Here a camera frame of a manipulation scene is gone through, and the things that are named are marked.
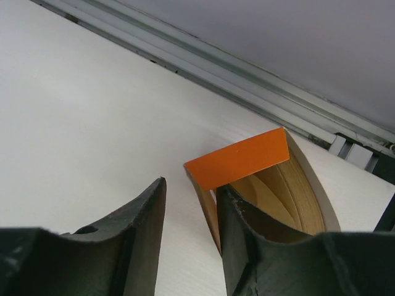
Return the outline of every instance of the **white wall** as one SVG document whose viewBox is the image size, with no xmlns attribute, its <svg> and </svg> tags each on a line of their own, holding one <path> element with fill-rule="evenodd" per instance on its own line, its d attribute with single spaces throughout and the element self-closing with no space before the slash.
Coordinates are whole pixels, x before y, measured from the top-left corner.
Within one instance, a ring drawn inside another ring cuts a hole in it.
<svg viewBox="0 0 395 296">
<path fill-rule="evenodd" d="M 119 0 L 395 130 L 393 0 Z"/>
</svg>

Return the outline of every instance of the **white surface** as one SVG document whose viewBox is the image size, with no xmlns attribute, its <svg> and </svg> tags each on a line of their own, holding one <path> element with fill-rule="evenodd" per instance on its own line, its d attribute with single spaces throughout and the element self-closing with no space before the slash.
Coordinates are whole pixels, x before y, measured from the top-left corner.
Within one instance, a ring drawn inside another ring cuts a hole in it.
<svg viewBox="0 0 395 296">
<path fill-rule="evenodd" d="M 353 144 L 345 159 L 349 163 L 352 163 L 364 170 L 368 165 L 372 155 L 373 155 L 372 151 L 367 150 L 364 147 L 359 146 L 357 144 Z"/>
<path fill-rule="evenodd" d="M 27 1 L 0 1 L 0 226 L 72 232 L 168 184 L 156 295 L 225 295 L 182 164 L 275 127 Z M 298 139 L 343 229 L 372 229 L 394 186 Z"/>
<path fill-rule="evenodd" d="M 118 0 L 395 130 L 393 0 Z"/>
<path fill-rule="evenodd" d="M 332 143 L 331 147 L 329 148 L 329 153 L 338 156 L 345 143 L 346 143 L 346 139 L 336 135 L 335 141 Z"/>
</svg>

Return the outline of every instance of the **orange cover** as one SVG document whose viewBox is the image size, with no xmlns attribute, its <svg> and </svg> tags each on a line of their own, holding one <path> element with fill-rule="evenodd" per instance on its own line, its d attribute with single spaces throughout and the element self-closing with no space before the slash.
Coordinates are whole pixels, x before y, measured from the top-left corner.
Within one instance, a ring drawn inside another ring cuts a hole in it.
<svg viewBox="0 0 395 296">
<path fill-rule="evenodd" d="M 278 128 L 191 160 L 184 166 L 207 191 L 288 159 L 285 130 Z"/>
</svg>

